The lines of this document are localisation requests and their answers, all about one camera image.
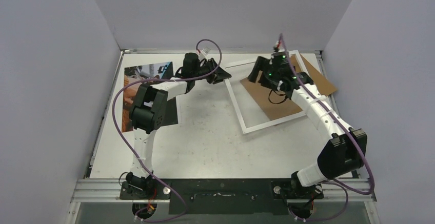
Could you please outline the white wooden picture frame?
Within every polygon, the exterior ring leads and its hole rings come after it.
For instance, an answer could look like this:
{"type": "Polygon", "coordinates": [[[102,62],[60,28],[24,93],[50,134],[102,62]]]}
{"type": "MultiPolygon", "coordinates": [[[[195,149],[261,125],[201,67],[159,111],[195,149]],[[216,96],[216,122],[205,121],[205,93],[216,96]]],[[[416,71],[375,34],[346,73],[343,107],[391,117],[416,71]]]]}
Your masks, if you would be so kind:
{"type": "MultiPolygon", "coordinates": [[[[301,58],[302,54],[309,54],[308,61],[326,77],[322,55],[319,50],[302,51],[300,52],[300,58],[293,60],[296,67],[301,67],[303,71],[308,73],[301,58]]],[[[269,120],[241,85],[240,80],[247,78],[258,56],[260,56],[260,53],[229,53],[224,55],[223,69],[232,75],[232,77],[226,79],[224,83],[227,87],[231,103],[244,134],[286,123],[288,121],[297,120],[299,118],[306,118],[304,112],[301,111],[298,114],[282,117],[276,120],[269,120]]],[[[332,94],[326,96],[326,102],[329,104],[331,103],[331,95],[332,94]]]]}

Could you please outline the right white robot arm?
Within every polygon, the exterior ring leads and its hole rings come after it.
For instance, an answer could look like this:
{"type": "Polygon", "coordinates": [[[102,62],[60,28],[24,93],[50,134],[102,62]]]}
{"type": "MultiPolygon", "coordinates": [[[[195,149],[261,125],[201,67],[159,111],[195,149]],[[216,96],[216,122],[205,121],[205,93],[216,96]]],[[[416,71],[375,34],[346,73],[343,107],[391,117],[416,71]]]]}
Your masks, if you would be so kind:
{"type": "Polygon", "coordinates": [[[323,140],[322,151],[313,164],[294,172],[290,178],[291,194],[302,198],[320,183],[359,169],[364,165],[367,135],[338,118],[325,102],[314,81],[306,72],[297,73],[283,52],[270,58],[257,57],[247,79],[273,92],[282,92],[298,105],[323,140]]]}

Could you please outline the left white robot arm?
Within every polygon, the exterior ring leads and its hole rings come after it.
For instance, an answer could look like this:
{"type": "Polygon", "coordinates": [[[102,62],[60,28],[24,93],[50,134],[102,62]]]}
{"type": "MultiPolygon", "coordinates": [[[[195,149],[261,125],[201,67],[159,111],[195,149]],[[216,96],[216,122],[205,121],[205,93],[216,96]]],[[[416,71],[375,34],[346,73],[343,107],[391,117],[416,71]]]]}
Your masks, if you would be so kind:
{"type": "Polygon", "coordinates": [[[132,166],[126,175],[128,190],[133,190],[142,199],[155,192],[153,144],[157,130],[165,121],[169,101],[190,92],[197,80],[218,84],[229,78],[231,74],[213,58],[187,53],[183,65],[170,79],[158,84],[145,82],[139,86],[129,112],[134,144],[130,147],[133,152],[132,166]]]}

